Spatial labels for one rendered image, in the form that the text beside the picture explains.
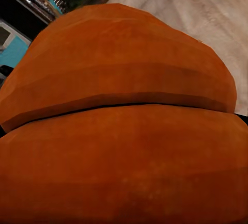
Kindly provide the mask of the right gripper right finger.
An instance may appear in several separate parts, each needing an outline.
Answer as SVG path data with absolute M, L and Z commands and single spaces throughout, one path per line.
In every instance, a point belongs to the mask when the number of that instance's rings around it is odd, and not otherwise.
M 237 114 L 245 123 L 248 124 L 248 116 L 244 116 L 244 115 L 239 115 Z

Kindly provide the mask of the pumpkin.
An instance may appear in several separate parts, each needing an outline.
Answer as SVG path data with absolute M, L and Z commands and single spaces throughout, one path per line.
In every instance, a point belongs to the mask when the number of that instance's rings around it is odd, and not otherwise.
M 63 14 L 0 86 L 0 224 L 248 224 L 248 124 L 214 50 L 120 3 Z

